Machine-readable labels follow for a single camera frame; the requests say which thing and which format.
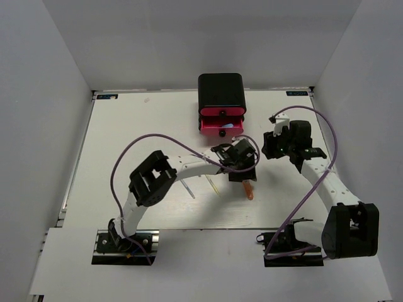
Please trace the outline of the pink drawer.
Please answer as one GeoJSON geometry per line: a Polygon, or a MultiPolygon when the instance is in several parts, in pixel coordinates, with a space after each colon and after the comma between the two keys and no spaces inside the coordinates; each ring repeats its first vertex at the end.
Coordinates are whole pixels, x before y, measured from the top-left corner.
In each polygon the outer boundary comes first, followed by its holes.
{"type": "Polygon", "coordinates": [[[201,116],[242,116],[246,112],[243,107],[204,107],[199,110],[201,116]]]}
{"type": "Polygon", "coordinates": [[[199,117],[199,131],[210,137],[234,137],[244,132],[242,116],[199,117]]]}

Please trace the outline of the pink top drawer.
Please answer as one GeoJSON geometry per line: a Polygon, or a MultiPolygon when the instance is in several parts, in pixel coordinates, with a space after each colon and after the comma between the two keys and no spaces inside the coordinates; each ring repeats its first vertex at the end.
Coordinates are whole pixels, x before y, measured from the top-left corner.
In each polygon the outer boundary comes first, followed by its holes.
{"type": "Polygon", "coordinates": [[[199,110],[201,116],[242,116],[246,112],[243,107],[204,107],[199,110]]]}

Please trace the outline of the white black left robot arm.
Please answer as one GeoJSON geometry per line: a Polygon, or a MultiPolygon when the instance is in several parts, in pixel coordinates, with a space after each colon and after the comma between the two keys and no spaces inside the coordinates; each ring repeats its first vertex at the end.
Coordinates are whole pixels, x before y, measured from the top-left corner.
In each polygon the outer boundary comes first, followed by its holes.
{"type": "Polygon", "coordinates": [[[161,202],[177,181],[196,176],[227,174],[230,182],[255,181],[260,151],[256,142],[246,135],[233,138],[204,152],[197,152],[170,138],[190,154],[169,156],[161,150],[152,152],[129,176],[127,201],[122,205],[116,195],[114,178],[123,156],[115,163],[110,188],[119,208],[119,216],[110,220],[108,234],[120,251],[128,250],[135,240],[138,225],[147,208],[161,202]]]}

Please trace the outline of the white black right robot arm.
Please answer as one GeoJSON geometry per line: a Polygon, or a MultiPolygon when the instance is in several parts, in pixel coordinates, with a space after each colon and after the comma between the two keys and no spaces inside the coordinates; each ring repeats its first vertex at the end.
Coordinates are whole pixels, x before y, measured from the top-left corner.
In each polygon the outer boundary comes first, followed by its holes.
{"type": "Polygon", "coordinates": [[[371,257],[378,251],[379,210],[355,196],[331,169],[321,148],[313,147],[308,121],[280,116],[270,119],[274,130],[264,134],[262,152],[267,159],[288,157],[308,180],[327,210],[325,223],[288,218],[275,237],[284,235],[285,245],[305,252],[319,247],[330,259],[371,257]]]}

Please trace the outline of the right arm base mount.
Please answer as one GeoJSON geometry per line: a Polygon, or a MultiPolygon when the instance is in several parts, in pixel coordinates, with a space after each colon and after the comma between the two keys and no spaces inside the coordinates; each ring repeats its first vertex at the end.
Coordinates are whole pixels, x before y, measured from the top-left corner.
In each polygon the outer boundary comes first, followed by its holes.
{"type": "MultiPolygon", "coordinates": [[[[274,236],[275,232],[260,233],[256,237],[256,242],[261,244],[266,250],[270,240],[274,236]]],[[[287,239],[287,236],[282,232],[274,242],[268,256],[275,256],[282,253],[293,252],[298,249],[306,249],[310,244],[306,242],[300,242],[294,239],[287,239]]],[[[322,267],[324,260],[320,247],[306,250],[300,253],[294,253],[285,257],[276,258],[273,260],[264,259],[265,267],[322,267]]]]}

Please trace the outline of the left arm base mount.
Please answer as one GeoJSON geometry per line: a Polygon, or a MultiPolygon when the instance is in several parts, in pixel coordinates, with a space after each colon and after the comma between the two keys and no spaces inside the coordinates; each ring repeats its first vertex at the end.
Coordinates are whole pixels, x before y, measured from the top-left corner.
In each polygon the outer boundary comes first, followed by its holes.
{"type": "Polygon", "coordinates": [[[106,230],[98,230],[92,256],[92,265],[102,266],[148,266],[153,264],[159,244],[159,231],[142,230],[133,236],[147,252],[150,262],[141,248],[126,239],[117,247],[106,230]]]}

